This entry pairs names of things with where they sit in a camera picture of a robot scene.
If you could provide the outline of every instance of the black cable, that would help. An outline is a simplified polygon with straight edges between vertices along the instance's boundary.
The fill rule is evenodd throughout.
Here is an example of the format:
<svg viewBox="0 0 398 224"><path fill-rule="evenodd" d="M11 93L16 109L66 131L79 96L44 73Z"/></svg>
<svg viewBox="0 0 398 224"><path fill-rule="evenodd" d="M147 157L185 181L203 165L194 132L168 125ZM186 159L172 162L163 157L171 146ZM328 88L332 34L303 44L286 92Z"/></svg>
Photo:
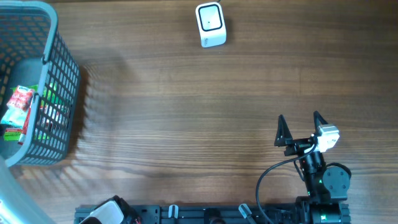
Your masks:
<svg viewBox="0 0 398 224"><path fill-rule="evenodd" d="M296 167L296 170L297 170L297 172L298 172L298 175L300 176L300 179L301 179L302 181L305 181L305 179L304 179L304 177L303 177L303 174L301 173L301 170L299 169L298 165L296 164L296 161L293 161L293 163L294 163L294 167Z"/></svg>
<svg viewBox="0 0 398 224"><path fill-rule="evenodd" d="M331 162L328 165L326 165L326 167L330 167L330 166L337 166L342 168L345 172L347 172L348 177L351 178L351 171L348 167L344 166L343 164L340 164L338 162Z"/></svg>
<svg viewBox="0 0 398 224"><path fill-rule="evenodd" d="M270 224L274 224L274 222L272 222L271 219L267 216L267 214L266 214L265 211L262 209L261 204L260 204L259 188L260 188L260 184L261 184L262 179L263 179L271 170L275 169L276 167L279 167L279 166L284 165L284 164L286 164L286 163L294 162L294 161L299 160L299 159L303 159L304 157L306 157L306 156L308 156L309 154L311 154L316 148L317 148L317 142L315 142L314 145L312 146L312 149L311 149L309 152L305 153L304 155L299 156L299 157L296 157L296 158L293 158L293 159L288 159L288 160L282 161L282 162L280 162L280 163L277 163L277 164L271 166L270 168L268 168L266 171L264 171L264 172L261 174L259 180L257 181L257 186L256 186L256 202L257 202L257 206L259 207L260 212L262 213L262 215L264 216L264 218L266 218L266 220L267 220Z"/></svg>

